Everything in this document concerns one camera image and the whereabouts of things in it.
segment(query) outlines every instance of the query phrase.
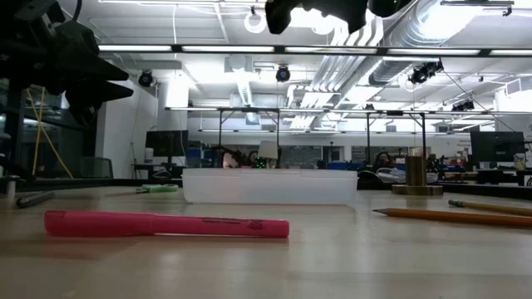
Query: yellow cable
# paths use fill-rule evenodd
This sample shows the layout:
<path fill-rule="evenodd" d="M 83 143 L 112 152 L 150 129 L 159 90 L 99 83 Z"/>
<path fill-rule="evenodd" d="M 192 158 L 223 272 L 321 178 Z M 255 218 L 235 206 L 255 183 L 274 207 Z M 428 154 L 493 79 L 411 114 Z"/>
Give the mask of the yellow cable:
<path fill-rule="evenodd" d="M 56 148 L 53 146 L 53 143 L 52 143 L 52 140 L 50 140 L 50 137 L 48 136 L 48 133 L 44 130 L 44 128 L 41 127 L 41 118 L 39 117 L 39 115 L 37 114 L 37 109 L 35 108 L 35 105 L 33 104 L 33 98 L 32 98 L 32 94 L 30 93 L 29 90 L 26 90 L 27 91 L 27 96 L 30 100 L 30 102 L 32 103 L 32 108 L 33 108 L 33 114 L 35 114 L 35 117 L 37 117 L 37 122 L 39 123 L 39 127 L 40 129 L 42 130 L 42 133 L 44 134 L 44 136 L 47 138 L 48 140 L 48 144 L 50 145 L 50 147 L 52 147 L 52 150 L 53 150 L 53 153 L 56 154 L 56 157 L 57 159 L 59 160 L 59 163 L 61 164 L 61 166 L 64 168 L 64 170 L 68 173 L 68 176 L 71 178 L 71 179 L 74 179 L 74 177 L 72 176 L 72 174 L 70 173 L 70 171 L 68 170 L 67 166 L 63 163 L 63 160 L 61 159 L 61 156 L 59 156 L 59 154 L 57 153 L 56 151 Z"/>
<path fill-rule="evenodd" d="M 37 168 L 37 156 L 39 153 L 39 142 L 41 141 L 41 119 L 42 119 L 42 107 L 44 106 L 44 87 L 42 88 L 41 93 L 41 107 L 39 108 L 39 118 L 37 121 L 38 129 L 37 129 L 37 140 L 35 141 L 35 154 L 33 155 L 33 170 L 32 175 L 35 175 L 35 170 Z"/>

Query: computer monitor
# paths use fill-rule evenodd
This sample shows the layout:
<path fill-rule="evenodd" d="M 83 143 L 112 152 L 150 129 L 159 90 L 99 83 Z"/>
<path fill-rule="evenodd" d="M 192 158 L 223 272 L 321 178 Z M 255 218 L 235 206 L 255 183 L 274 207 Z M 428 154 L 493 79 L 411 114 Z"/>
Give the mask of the computer monitor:
<path fill-rule="evenodd" d="M 153 149 L 154 157 L 169 157 L 171 161 L 171 157 L 186 156 L 188 139 L 188 130 L 148 131 L 145 146 Z"/>
<path fill-rule="evenodd" d="M 525 152 L 523 132 L 471 132 L 473 160 L 479 162 L 514 162 Z"/>

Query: orange pencil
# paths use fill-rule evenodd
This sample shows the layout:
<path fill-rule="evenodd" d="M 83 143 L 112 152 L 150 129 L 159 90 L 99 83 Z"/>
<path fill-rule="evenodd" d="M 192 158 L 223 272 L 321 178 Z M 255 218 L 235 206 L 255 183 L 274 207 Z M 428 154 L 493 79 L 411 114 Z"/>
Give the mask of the orange pencil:
<path fill-rule="evenodd" d="M 532 218 L 527 217 L 426 211 L 409 208 L 381 208 L 373 210 L 373 212 L 383 213 L 386 216 L 390 217 L 416 218 L 425 220 L 447 221 L 453 223 L 475 223 L 532 228 Z"/>
<path fill-rule="evenodd" d="M 449 205 L 459 208 L 472 208 L 480 211 L 491 211 L 532 217 L 532 208 L 517 208 L 485 203 L 467 203 L 454 200 L 449 200 Z"/>

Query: security camera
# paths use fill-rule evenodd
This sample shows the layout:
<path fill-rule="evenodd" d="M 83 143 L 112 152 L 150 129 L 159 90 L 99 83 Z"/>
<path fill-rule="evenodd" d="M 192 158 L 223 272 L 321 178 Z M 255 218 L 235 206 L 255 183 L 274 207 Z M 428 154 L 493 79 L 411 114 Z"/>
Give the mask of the security camera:
<path fill-rule="evenodd" d="M 277 74 L 275 75 L 275 79 L 277 79 L 277 82 L 286 82 L 290 80 L 290 71 L 288 70 L 288 66 L 280 66 L 277 70 Z"/>
<path fill-rule="evenodd" d="M 142 87 L 152 87 L 156 83 L 155 78 L 152 75 L 152 70 L 143 70 L 139 76 L 139 84 Z"/>

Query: wooden table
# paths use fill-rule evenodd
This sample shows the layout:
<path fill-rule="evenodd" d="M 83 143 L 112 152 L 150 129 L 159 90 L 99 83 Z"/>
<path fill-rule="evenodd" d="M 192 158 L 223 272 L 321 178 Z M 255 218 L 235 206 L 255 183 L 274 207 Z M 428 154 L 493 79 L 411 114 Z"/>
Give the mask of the wooden table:
<path fill-rule="evenodd" d="M 457 210 L 448 199 L 361 191 L 346 206 L 186 204 L 181 194 L 78 189 L 0 208 L 0 298 L 530 298 L 532 231 L 387 218 L 374 208 Z M 49 238 L 48 209 L 285 218 L 289 239 Z"/>

